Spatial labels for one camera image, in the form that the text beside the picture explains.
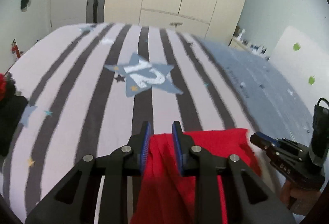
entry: striped bedsheet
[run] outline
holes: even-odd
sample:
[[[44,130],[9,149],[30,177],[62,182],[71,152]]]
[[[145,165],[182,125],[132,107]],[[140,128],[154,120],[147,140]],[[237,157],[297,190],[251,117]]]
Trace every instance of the striped bedsheet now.
[[[39,41],[10,70],[29,100],[1,175],[13,212],[24,221],[78,160],[110,154],[143,121],[154,134],[176,120],[183,131],[261,130],[215,52],[189,34],[121,23],[65,26]]]

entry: cabinet handle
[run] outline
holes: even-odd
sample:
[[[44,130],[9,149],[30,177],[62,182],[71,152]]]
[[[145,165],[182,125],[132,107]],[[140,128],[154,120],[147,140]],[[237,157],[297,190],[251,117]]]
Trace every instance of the cabinet handle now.
[[[169,26],[175,26],[175,28],[177,28],[178,25],[183,25],[182,22],[170,22]]]

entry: hand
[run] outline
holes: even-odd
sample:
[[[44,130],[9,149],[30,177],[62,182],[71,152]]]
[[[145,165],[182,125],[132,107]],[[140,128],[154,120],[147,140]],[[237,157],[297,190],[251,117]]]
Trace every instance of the hand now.
[[[292,213],[306,216],[315,205],[320,195],[320,191],[303,190],[286,180],[280,192],[280,200],[288,206],[290,197],[296,198],[297,201],[291,207]]]

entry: small star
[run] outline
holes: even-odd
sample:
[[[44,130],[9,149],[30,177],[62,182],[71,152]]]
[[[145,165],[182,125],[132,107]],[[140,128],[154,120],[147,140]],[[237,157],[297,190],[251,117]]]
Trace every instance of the small star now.
[[[30,157],[30,158],[27,160],[27,163],[29,164],[29,167],[31,167],[31,166],[34,166],[35,161],[33,161],[32,157]]]
[[[51,111],[44,111],[47,116],[53,116],[53,113]]]
[[[29,106],[27,105],[21,119],[19,120],[20,124],[23,124],[23,126],[28,127],[29,124],[29,117],[32,114],[32,112],[37,108],[37,106]]]
[[[125,77],[124,76],[121,76],[120,74],[117,76],[117,77],[115,77],[114,79],[116,79],[116,82],[118,83],[118,82],[125,82]]]
[[[101,43],[102,44],[113,44],[113,40],[112,39],[108,39],[108,38],[103,38],[102,40],[101,40]]]

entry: red towel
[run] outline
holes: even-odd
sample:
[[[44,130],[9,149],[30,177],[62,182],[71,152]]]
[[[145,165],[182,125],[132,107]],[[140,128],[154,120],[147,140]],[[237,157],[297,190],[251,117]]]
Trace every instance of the red towel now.
[[[185,132],[212,154],[237,154],[259,176],[261,170],[247,144],[246,129]],[[218,176],[223,224],[227,224],[221,177]],[[151,137],[149,155],[131,224],[188,224],[194,221],[195,177],[179,175],[172,134]]]

